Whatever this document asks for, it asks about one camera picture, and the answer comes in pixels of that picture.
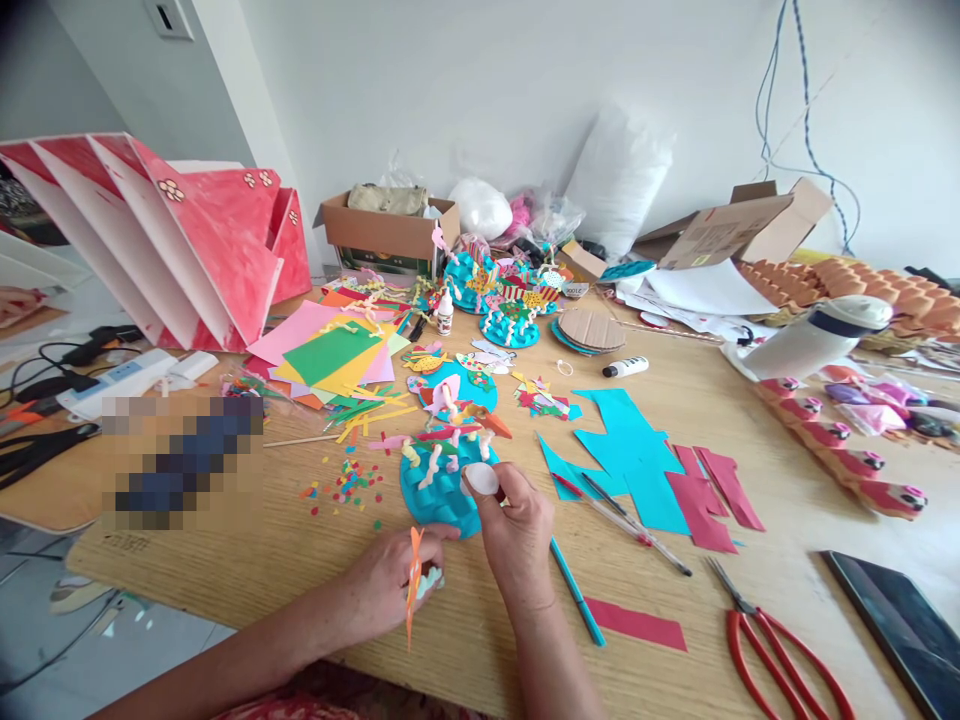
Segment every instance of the white bag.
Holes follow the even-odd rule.
[[[613,265],[633,247],[673,164],[675,136],[658,136],[620,105],[600,110],[566,196],[586,211],[577,237],[599,242]]]
[[[461,180],[450,191],[460,208],[460,232],[475,233],[489,242],[503,235],[513,222],[506,196],[478,177]]]

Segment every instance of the blue wire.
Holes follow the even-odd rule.
[[[783,4],[780,6],[780,13],[777,16],[777,26],[776,26],[776,36],[774,38],[773,49],[770,52],[770,59],[767,62],[767,69],[764,72],[763,80],[760,82],[760,89],[757,92],[757,99],[754,103],[754,121],[757,126],[757,132],[760,135],[760,139],[763,142],[760,148],[760,158],[764,161],[764,175],[763,179],[767,180],[770,176],[770,168],[776,168],[778,170],[784,170],[786,172],[796,172],[803,175],[813,175],[815,177],[822,177],[830,181],[830,197],[833,200],[833,205],[837,210],[837,214],[840,217],[840,224],[843,228],[843,252],[851,257],[856,257],[853,250],[850,247],[850,243],[853,241],[854,236],[857,234],[857,230],[860,228],[860,218],[861,218],[861,206],[860,199],[857,197],[857,194],[853,191],[849,185],[841,180],[837,179],[835,176],[826,172],[817,162],[817,158],[813,152],[813,144],[810,138],[810,77],[809,69],[807,65],[807,52],[806,52],[806,43],[803,35],[803,25],[800,20],[800,5],[799,0],[793,0],[793,15],[797,23],[797,40],[800,46],[800,64],[803,69],[803,100],[804,100],[804,117],[803,117],[803,128],[804,128],[804,145],[806,146],[807,156],[810,158],[810,162],[814,167],[814,170],[803,170],[800,168],[791,168],[784,165],[779,165],[773,161],[772,158],[772,148],[770,147],[769,141],[769,129],[770,129],[770,107],[773,99],[773,87],[777,76],[777,67],[780,60],[780,35],[783,30],[783,21],[784,16],[786,15],[787,9],[787,0],[783,0]],[[764,88],[767,90],[766,103],[764,108],[763,116],[763,125],[761,126],[760,121],[760,103],[763,98]],[[836,186],[839,185],[844,190],[846,190],[851,199],[853,200],[854,206],[856,208],[857,220],[854,223],[853,230],[850,231],[847,225],[847,218],[843,210],[840,207],[840,203],[837,201],[836,196]]]

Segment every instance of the hand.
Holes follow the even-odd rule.
[[[0,325],[33,312],[39,303],[36,293],[0,286]]]
[[[452,525],[425,525],[420,540],[421,588],[431,567],[443,571],[443,541],[456,540],[460,530]],[[351,647],[385,635],[407,618],[407,585],[413,545],[410,530],[380,535],[363,555],[329,585],[317,588],[331,592],[331,622],[339,625],[337,649]],[[438,580],[414,605],[414,611],[430,599]]]
[[[481,495],[470,484],[483,526],[483,547],[500,594],[511,613],[540,610],[556,603],[550,580],[553,504],[513,463],[493,466],[509,505]]]

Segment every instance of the cardboard box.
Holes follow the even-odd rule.
[[[394,275],[391,282],[401,285],[412,284],[417,275],[436,279],[442,254],[430,238],[435,220],[354,210],[347,207],[349,195],[345,192],[323,201],[313,222],[315,228],[326,227],[327,242],[336,248],[344,270],[369,268]],[[440,227],[452,248],[460,237],[457,204],[437,198],[428,202],[443,213]]]
[[[557,252],[557,262],[573,273],[575,283],[595,283],[607,269],[607,264],[591,255],[576,240],[571,240]]]
[[[716,265],[729,257],[783,262],[800,247],[833,201],[801,178],[777,195],[775,182],[738,185],[729,205],[708,208],[637,238],[633,249],[665,270]]]

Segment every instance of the red-handled scissors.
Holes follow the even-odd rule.
[[[830,692],[833,694],[833,699],[836,700],[837,707],[840,709],[841,720],[854,720],[856,716],[853,713],[853,707],[850,705],[850,701],[843,692],[843,688],[840,687],[840,683],[837,682],[836,678],[833,677],[833,674],[830,672],[827,666],[823,664],[820,658],[814,655],[810,648],[808,648],[796,635],[787,630],[787,628],[785,628],[778,620],[770,617],[770,615],[765,613],[760,608],[748,603],[743,598],[743,595],[740,594],[740,591],[737,590],[733,582],[731,582],[720,563],[713,558],[707,558],[707,562],[710,564],[710,567],[713,568],[714,572],[717,573],[717,576],[720,578],[721,582],[723,582],[724,586],[727,588],[727,591],[733,597],[733,602],[736,605],[736,607],[733,610],[730,610],[727,615],[727,640],[730,643],[730,654],[733,657],[733,662],[737,666],[737,672],[740,673],[740,679],[743,680],[743,684],[747,686],[747,690],[750,691],[753,699],[757,702],[757,705],[760,706],[763,712],[766,713],[767,717],[771,720],[780,720],[773,708],[770,707],[770,704],[767,702],[766,698],[760,694],[759,688],[753,681],[753,678],[750,676],[750,671],[747,669],[747,664],[743,659],[743,647],[740,640],[741,632],[747,636],[747,639],[750,641],[750,644],[753,645],[754,650],[757,651],[757,654],[760,656],[763,664],[766,666],[767,670],[770,671],[770,674],[773,675],[773,679],[777,681],[777,685],[790,702],[790,707],[793,708],[797,718],[800,720],[810,720],[810,712],[808,712],[809,708],[809,710],[813,712],[814,716],[817,717],[818,720],[830,720],[830,716],[827,714],[827,711],[823,709],[823,707],[817,701],[817,698],[810,691],[810,688],[807,687],[806,683],[803,681],[803,678],[800,676],[796,665],[793,664],[793,661],[787,654],[786,648],[784,648],[780,638],[789,640],[801,653],[803,653],[811,662],[811,664],[813,664],[813,666],[817,669],[820,677],[826,681],[827,686],[830,688]],[[766,636],[767,641],[773,648],[774,654],[777,656],[777,659],[780,660],[780,665],[777,665],[777,663],[774,662],[774,659],[770,656],[770,653],[767,652],[767,649],[763,646],[763,643],[760,642],[760,638],[757,637],[756,631],[750,624],[750,618],[753,618],[757,625],[760,626],[760,629]]]

